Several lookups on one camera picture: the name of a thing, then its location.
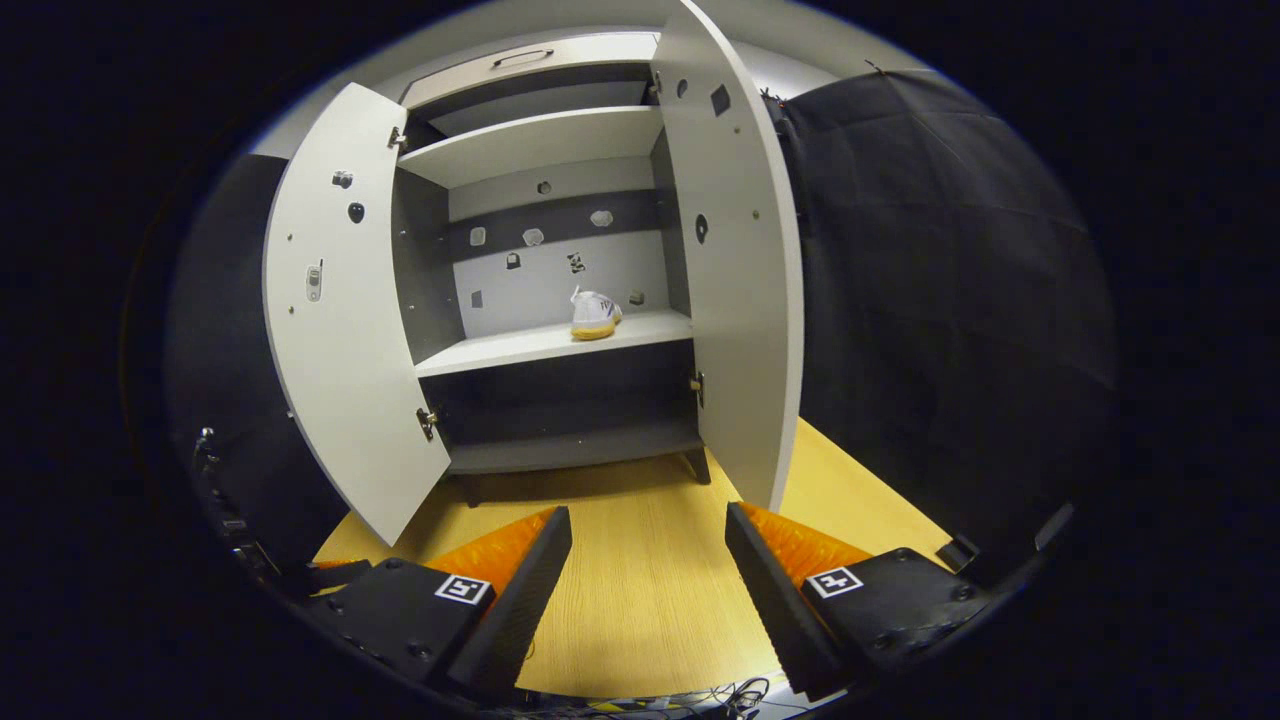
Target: black curtain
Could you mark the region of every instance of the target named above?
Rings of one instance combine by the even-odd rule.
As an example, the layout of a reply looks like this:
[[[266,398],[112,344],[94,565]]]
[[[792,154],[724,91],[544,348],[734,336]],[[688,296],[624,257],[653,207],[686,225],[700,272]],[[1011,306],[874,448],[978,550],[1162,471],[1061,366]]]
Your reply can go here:
[[[271,560],[310,561],[347,506],[288,416],[262,310],[262,243],[287,161],[242,155],[196,217],[164,329],[170,441],[191,457],[214,428],[216,486]]]
[[[1091,473],[1111,301],[1052,173],[934,72],[782,105],[801,210],[801,415],[998,577]]]

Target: screw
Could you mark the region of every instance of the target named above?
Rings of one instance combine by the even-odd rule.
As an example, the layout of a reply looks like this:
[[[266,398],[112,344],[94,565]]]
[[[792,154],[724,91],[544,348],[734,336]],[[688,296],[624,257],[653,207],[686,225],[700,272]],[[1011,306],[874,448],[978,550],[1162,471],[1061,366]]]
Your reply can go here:
[[[419,660],[430,660],[431,659],[431,651],[429,651],[425,647],[422,647],[422,644],[419,643],[417,641],[410,641],[408,644],[406,646],[406,650],[408,650],[408,653],[411,656],[413,656],[413,657],[416,657]]]

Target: door hinge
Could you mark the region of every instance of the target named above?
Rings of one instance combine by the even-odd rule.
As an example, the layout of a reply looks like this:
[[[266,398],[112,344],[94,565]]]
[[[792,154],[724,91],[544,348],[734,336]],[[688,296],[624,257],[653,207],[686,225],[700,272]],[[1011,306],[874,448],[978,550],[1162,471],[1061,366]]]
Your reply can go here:
[[[703,405],[703,386],[704,384],[705,384],[705,379],[703,378],[703,374],[699,370],[694,370],[692,377],[689,378],[689,389],[691,389],[691,391],[694,391],[694,392],[698,393],[698,406],[699,407],[704,407],[704,405]]]
[[[438,421],[439,421],[439,418],[435,416],[435,413],[428,413],[426,410],[422,410],[421,407],[417,409],[417,424],[421,425],[422,434],[426,436],[426,442],[431,442],[433,439],[435,439],[435,429],[434,428],[435,428],[435,423],[438,423]]]
[[[399,146],[398,151],[403,151],[404,150],[404,145],[407,142],[408,142],[408,136],[401,135],[399,128],[393,127],[392,128],[392,136],[390,136],[390,138],[387,140],[387,147],[396,147],[398,145]]]

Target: cabinet leg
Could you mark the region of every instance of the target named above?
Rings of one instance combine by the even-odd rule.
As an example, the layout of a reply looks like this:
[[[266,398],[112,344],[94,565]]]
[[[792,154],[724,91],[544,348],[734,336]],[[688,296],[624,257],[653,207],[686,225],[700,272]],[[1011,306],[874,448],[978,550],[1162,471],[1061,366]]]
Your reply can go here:
[[[694,469],[694,477],[698,478],[700,484],[712,484],[712,471],[707,466],[707,451],[704,448],[699,447],[698,450],[686,451],[685,460],[689,460],[689,465]]]
[[[462,489],[462,500],[467,501],[467,507],[480,505],[480,498],[476,497],[475,489],[471,487],[471,483],[467,482],[466,477],[456,477],[453,478],[453,482],[458,483],[458,487]]]

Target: wooden floor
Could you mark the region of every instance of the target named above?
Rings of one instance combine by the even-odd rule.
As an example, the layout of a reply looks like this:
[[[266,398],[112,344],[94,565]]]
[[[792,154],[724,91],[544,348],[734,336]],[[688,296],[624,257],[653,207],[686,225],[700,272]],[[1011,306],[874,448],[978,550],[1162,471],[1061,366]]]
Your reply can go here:
[[[355,515],[316,560],[425,562],[500,525],[567,505],[573,548],[518,685],[582,697],[662,696],[776,671],[778,660],[724,547],[739,500],[708,452],[712,484],[680,456],[466,478],[481,505],[440,483],[393,548]],[[911,547],[936,560],[950,536],[800,421],[782,514],[872,555]]]

